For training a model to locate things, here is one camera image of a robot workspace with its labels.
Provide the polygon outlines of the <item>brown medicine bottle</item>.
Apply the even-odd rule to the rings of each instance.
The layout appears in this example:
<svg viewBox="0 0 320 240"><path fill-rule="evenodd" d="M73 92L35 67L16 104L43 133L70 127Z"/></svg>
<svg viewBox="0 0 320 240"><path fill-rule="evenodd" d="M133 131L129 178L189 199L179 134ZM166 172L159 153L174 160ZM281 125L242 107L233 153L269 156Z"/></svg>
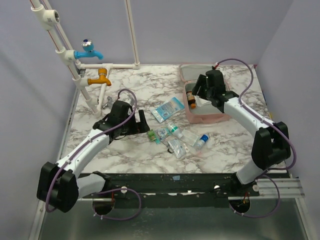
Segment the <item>brown medicine bottle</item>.
<svg viewBox="0 0 320 240"><path fill-rule="evenodd" d="M192 94L192 91L186 92L187 103L191 109L195 109L197 107L195 96Z"/></svg>

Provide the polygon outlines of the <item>green sachet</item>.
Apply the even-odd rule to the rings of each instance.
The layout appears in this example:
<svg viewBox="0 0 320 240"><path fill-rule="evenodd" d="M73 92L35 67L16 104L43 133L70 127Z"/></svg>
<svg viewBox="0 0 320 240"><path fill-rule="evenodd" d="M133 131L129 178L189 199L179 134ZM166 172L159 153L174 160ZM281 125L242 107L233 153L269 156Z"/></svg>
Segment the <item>green sachet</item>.
<svg viewBox="0 0 320 240"><path fill-rule="evenodd" d="M155 133L155 131L153 129L151 129L147 132L147 136L151 142L155 142L155 141L159 140L157 137L157 134Z"/></svg>

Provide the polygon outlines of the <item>pill blister bag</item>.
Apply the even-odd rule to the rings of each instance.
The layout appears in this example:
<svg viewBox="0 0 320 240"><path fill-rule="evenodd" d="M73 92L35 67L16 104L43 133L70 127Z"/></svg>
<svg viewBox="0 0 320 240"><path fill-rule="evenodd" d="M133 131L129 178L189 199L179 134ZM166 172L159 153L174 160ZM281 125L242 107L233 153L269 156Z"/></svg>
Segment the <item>pill blister bag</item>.
<svg viewBox="0 0 320 240"><path fill-rule="evenodd" d="M161 142L163 142L167 137L171 136L172 133L170 132L170 130L165 127L159 127L156 130L154 130L154 133L156 135L156 140L155 143L156 144L160 144Z"/></svg>

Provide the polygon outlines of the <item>pink medicine kit case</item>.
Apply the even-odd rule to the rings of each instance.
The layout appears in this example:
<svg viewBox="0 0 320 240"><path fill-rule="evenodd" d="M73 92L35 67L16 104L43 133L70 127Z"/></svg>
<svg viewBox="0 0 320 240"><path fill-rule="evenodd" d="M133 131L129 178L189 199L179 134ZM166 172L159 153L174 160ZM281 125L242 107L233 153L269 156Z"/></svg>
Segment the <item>pink medicine kit case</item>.
<svg viewBox="0 0 320 240"><path fill-rule="evenodd" d="M212 66L209 64L181 64L179 66L180 79L184 82L182 89L182 99L186 113L186 119L192 124L214 124L228 121L231 117L221 113L210 101L195 96L195 102L189 103L189 95L195 86L199 75L204 75L210 71Z"/></svg>

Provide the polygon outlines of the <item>blue wipes packet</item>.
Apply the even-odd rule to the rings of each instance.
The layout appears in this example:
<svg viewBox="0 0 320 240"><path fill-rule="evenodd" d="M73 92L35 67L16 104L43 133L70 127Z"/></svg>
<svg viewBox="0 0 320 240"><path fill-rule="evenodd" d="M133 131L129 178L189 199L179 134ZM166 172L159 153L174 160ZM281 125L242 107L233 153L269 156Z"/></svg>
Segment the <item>blue wipes packet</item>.
<svg viewBox="0 0 320 240"><path fill-rule="evenodd" d="M150 112L159 123L163 123L177 112L183 110L185 106L176 97L164 102L162 105L151 108Z"/></svg>

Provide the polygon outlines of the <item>green capped white bottle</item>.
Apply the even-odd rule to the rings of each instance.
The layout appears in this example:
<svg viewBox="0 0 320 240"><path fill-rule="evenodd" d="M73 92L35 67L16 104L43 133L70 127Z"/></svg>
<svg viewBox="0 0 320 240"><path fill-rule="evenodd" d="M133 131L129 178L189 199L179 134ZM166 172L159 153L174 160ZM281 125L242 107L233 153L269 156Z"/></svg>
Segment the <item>green capped white bottle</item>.
<svg viewBox="0 0 320 240"><path fill-rule="evenodd" d="M181 139L183 137L182 131L178 128L178 126L175 123L169 122L167 124L167 129L173 136L177 137L178 139Z"/></svg>

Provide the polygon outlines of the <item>blue capped small bottle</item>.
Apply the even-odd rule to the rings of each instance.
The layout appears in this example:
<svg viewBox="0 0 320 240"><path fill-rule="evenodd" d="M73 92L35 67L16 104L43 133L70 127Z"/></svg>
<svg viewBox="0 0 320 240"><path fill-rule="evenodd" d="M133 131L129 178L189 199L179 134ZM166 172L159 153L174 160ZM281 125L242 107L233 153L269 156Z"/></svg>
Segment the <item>blue capped small bottle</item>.
<svg viewBox="0 0 320 240"><path fill-rule="evenodd" d="M194 144L194 147L198 150L200 150L205 144L206 142L209 140L209 136L207 134L203 134L198 140L197 142Z"/></svg>

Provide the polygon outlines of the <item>white gauze packet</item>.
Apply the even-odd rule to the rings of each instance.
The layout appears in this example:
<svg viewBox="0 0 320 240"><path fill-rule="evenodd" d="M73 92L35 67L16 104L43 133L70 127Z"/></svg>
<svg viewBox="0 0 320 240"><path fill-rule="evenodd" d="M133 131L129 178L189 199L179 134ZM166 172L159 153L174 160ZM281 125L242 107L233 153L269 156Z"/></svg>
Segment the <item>white gauze packet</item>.
<svg viewBox="0 0 320 240"><path fill-rule="evenodd" d="M206 105L211 105L211 101L200 98L199 96L195 96L195 103L200 108Z"/></svg>

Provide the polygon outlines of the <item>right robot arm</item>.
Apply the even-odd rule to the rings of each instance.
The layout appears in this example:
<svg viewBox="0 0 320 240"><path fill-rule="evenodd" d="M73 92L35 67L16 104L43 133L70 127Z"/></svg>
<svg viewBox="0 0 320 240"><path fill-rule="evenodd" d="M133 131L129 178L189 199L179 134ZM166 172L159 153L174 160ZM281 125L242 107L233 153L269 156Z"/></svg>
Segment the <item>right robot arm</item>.
<svg viewBox="0 0 320 240"><path fill-rule="evenodd" d="M192 94L211 102L253 136L251 160L231 177L230 191L234 195L243 195L257 177L291 156L287 125L264 118L245 104L238 94L228 91L220 70L212 69L200 74Z"/></svg>

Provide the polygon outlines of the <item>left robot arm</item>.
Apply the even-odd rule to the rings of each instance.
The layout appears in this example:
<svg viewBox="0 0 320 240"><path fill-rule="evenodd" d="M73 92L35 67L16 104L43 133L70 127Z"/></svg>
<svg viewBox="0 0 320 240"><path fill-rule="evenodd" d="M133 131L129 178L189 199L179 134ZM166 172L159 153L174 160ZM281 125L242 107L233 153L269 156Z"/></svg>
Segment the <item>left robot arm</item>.
<svg viewBox="0 0 320 240"><path fill-rule="evenodd" d="M45 202L47 212L63 213L73 208L78 199L90 194L104 198L110 194L111 178L94 171L81 177L84 168L103 149L121 136L144 134L150 130L145 113L127 102L117 100L110 113L93 124L88 136L72 152L56 163L46 162L41 170L36 196Z"/></svg>

